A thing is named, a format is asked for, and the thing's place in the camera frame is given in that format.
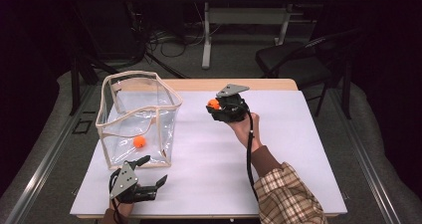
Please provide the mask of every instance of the white table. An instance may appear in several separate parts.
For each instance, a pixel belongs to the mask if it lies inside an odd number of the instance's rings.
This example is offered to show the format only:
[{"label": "white table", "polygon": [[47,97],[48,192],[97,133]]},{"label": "white table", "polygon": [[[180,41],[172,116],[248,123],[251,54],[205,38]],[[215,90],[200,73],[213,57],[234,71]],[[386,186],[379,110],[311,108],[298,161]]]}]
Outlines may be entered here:
[{"label": "white table", "polygon": [[210,23],[216,24],[281,24],[279,37],[275,39],[276,45],[282,45],[292,15],[292,5],[286,8],[210,8],[205,3],[204,26],[205,42],[202,57],[202,69],[210,68],[211,37]]},{"label": "white table", "polygon": [[[155,201],[135,204],[132,217],[257,216],[258,206],[246,172],[246,150],[229,126],[213,120],[205,109],[208,100],[213,99],[226,82],[251,87],[241,96],[251,111],[261,116],[262,142],[278,161],[287,161],[295,168],[324,212],[327,215],[347,212],[303,94],[262,90],[294,90],[292,80],[203,81],[168,83],[178,91],[189,91],[179,92],[184,103],[176,120],[172,166],[135,172],[141,185],[152,185],[165,174],[168,178],[158,190]],[[195,92],[202,88],[207,92]],[[98,143],[71,214],[101,218],[108,207],[110,175]]]}]

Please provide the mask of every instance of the black backdrop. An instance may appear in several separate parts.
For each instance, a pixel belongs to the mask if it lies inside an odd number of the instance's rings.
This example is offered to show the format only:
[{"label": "black backdrop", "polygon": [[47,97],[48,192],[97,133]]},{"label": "black backdrop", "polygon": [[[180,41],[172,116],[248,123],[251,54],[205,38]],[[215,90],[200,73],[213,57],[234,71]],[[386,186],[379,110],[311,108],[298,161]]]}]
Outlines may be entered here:
[{"label": "black backdrop", "polygon": [[385,155],[422,198],[422,6],[420,0],[375,0],[324,7],[314,37],[361,26],[368,39],[353,63],[379,123]]},{"label": "black backdrop", "polygon": [[0,0],[0,195],[43,130],[69,69],[42,0]]}]

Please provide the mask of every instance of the orange ball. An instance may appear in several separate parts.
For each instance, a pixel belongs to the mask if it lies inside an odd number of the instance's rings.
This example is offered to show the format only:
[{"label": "orange ball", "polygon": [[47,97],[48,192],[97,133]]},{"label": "orange ball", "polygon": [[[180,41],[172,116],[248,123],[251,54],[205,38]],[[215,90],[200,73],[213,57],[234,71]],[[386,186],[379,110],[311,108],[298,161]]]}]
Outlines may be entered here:
[{"label": "orange ball", "polygon": [[133,138],[133,146],[140,148],[146,144],[146,140],[142,135],[138,135]]},{"label": "orange ball", "polygon": [[212,107],[214,110],[219,110],[220,109],[220,104],[218,103],[218,101],[217,100],[215,100],[215,99],[213,99],[213,100],[210,100],[209,102],[208,102],[208,105],[207,105],[208,107]]}]

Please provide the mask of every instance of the metal bracket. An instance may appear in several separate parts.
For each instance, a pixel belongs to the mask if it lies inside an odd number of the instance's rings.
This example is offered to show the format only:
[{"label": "metal bracket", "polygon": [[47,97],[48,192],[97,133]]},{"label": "metal bracket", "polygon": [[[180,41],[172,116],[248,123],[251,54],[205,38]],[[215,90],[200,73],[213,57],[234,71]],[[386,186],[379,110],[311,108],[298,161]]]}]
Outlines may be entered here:
[{"label": "metal bracket", "polygon": [[123,164],[120,173],[118,174],[117,180],[115,181],[114,187],[109,194],[109,199],[113,199],[127,190],[129,187],[137,183],[137,177],[134,171],[130,167],[128,162]]},{"label": "metal bracket", "polygon": [[217,97],[230,97],[230,96],[236,95],[238,93],[247,91],[248,89],[249,89],[249,87],[229,84],[223,90],[221,90],[219,93],[217,93]]}]

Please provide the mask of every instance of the plaid shirt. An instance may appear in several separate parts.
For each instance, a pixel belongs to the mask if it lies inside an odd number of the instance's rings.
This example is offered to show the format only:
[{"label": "plaid shirt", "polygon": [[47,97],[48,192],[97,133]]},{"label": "plaid shirt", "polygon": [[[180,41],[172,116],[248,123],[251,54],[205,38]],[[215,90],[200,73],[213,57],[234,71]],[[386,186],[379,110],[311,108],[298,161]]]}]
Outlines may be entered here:
[{"label": "plaid shirt", "polygon": [[261,177],[254,187],[263,224],[327,223],[317,199],[285,162],[282,168]]}]

